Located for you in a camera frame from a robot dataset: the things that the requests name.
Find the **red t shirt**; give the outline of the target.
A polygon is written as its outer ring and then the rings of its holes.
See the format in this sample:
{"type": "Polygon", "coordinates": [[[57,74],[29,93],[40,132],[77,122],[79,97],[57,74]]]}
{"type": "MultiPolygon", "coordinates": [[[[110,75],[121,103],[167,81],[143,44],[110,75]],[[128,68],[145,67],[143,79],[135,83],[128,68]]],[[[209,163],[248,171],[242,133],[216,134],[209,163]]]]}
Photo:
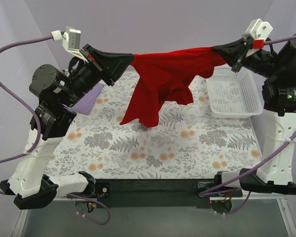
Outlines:
{"type": "Polygon", "coordinates": [[[121,124],[138,119],[145,127],[159,123],[159,111],[166,101],[179,105],[193,102],[189,85],[196,76],[209,78],[225,60],[212,47],[165,53],[135,54],[131,66],[140,78],[121,124]]]}

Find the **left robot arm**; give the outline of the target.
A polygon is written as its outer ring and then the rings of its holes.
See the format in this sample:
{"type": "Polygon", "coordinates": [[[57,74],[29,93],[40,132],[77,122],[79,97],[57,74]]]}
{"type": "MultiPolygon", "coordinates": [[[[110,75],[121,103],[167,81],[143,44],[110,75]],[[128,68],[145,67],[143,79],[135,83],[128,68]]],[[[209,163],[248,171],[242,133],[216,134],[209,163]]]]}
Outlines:
{"type": "Polygon", "coordinates": [[[14,204],[21,210],[44,208],[59,196],[95,195],[96,181],[87,172],[56,177],[46,175],[45,169],[76,117],[71,108],[100,81],[113,86],[135,57],[131,53],[102,52],[90,45],[80,53],[70,60],[67,73],[45,64],[33,74],[29,90],[39,104],[30,122],[26,155],[14,174],[0,183],[0,189],[13,195],[14,204]]]}

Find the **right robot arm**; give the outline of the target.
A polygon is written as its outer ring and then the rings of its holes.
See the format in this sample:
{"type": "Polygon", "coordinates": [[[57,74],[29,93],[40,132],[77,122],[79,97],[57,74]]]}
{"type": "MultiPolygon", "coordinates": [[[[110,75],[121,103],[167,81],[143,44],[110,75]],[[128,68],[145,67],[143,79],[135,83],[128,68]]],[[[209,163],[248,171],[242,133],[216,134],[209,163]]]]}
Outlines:
{"type": "Polygon", "coordinates": [[[281,39],[279,52],[270,39],[239,39],[213,48],[233,72],[246,68],[263,76],[265,139],[261,162],[253,168],[220,171],[212,190],[219,196],[232,189],[264,194],[296,195],[292,160],[296,144],[296,34],[281,39]]]}

